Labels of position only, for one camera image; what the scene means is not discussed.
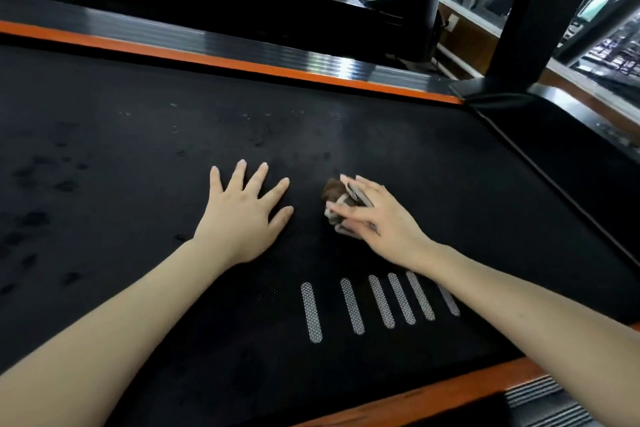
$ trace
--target orange trim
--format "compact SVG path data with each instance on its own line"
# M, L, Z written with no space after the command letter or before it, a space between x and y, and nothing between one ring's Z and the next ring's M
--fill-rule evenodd
M428 99L442 101L444 103L462 104L455 96L443 95L439 93L429 93L421 90L399 88L395 86L383 85L364 81L343 80L335 76L315 75L299 69L288 69L268 64L253 63L248 61L238 61L235 59L221 58L218 56L208 56L204 54L190 53L167 48L148 46L137 42L118 41L96 35L76 34L58 29L49 29L15 22L0 21L0 32L5 34L32 37L35 39L46 39L47 41L66 42L78 46L107 49L124 53L133 53L144 56L153 56L174 61L185 61L207 66L224 67L227 69L237 69L250 73L260 73L262 75L279 76L282 78L292 78L295 80L306 80L314 83L323 83L341 87L355 88L366 91L376 91L411 98Z
M640 323L631 328L640 332ZM325 415L295 427L400 427L532 382L544 375L544 370L533 361L520 358Z

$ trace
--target smudge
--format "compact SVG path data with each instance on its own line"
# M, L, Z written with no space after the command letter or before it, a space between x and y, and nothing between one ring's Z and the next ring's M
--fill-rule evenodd
M78 183L75 181L62 181L56 184L53 189L63 192L74 192L78 187Z
M15 284L7 284L2 289L0 289L0 296L5 296L6 294L11 294L15 290Z
M67 272L62 277L60 277L60 282L63 286L70 286L74 282L77 282L82 278L82 274L78 272Z
M29 211L26 215L18 218L20 227L41 227L49 224L49 216L42 211Z
M5 245L18 245L22 240L26 238L24 233L9 232L2 239Z
M25 165L24 167L20 167L13 172L13 175L16 177L30 177L36 168L32 165Z
M37 253L31 253L30 255L27 255L26 257L24 257L20 263L22 264L22 266L26 269L30 269L31 267L33 267L36 262L38 261L38 254Z

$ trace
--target treadmill belt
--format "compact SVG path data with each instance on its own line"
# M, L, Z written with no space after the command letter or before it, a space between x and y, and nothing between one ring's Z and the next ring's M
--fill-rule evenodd
M204 293L109 425L291 425L520 355L333 231L319 196L340 172L384 183L436 241L640 319L636 269L463 107L9 45L0 64L2 369L191 236L212 165L291 178L282 236Z

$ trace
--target right hand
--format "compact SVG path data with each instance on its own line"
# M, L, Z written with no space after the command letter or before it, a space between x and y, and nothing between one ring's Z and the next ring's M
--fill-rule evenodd
M438 244L425 235L409 212L388 190L373 181L356 176L340 175L344 185L362 190L373 204L372 208L348 206L327 201L327 207L345 217L342 226L356 233L384 259L396 265L416 269ZM367 223L376 225L377 233Z

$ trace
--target silver grip strip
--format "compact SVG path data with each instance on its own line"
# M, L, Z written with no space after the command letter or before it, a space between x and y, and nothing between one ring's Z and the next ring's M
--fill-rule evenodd
M309 330L309 339L311 340L311 342L320 342L322 341L322 329L320 329L320 319L318 319L314 289L308 282L302 284L302 286L300 286L300 289L302 290L302 301L305 304L305 315L307 316L307 329Z
M415 276L415 273L410 271L406 272L406 277L409 279L409 284L413 289L415 298L418 299L418 303L420 304L420 308L424 313L424 317L427 318L427 321L435 321L436 315L433 313L433 309L431 308L431 304L429 304L429 301L427 300L427 296L424 295L422 286L420 286L420 282L418 282L418 277Z
M362 316L360 315L360 309L358 309L358 303L356 302L356 296L353 293L351 282L349 282L348 278L343 278L340 280L340 286L344 294L344 301L347 302L347 310L351 318L353 332L356 334L364 334L364 324L362 323Z
M404 316L404 320L408 324L415 324L415 316L413 315L413 311L411 310L411 306L404 295L404 290L402 285L400 285L400 281L398 277L394 273L390 273L387 275L389 277L389 282L391 282L391 287L394 289L394 293L396 294L396 298L398 299L398 303L400 304L400 309L402 310L402 314Z
M456 304L456 301L453 300L453 296L451 295L451 293L449 293L449 291L447 289L445 289L443 286L441 286L440 284L438 284L438 288L440 289L440 293L442 294L442 298L444 299L444 302L447 303L447 307L449 308L451 313L454 316L459 316L460 315L460 309L458 309L458 304Z
M387 303L385 293L382 291L380 280L378 280L378 277L376 277L375 275L369 275L369 284L371 285L373 296L376 298L376 302L378 303L378 309L380 309L382 322L389 329L395 328L396 322L394 321L394 316L392 316L391 310L389 309L389 304Z

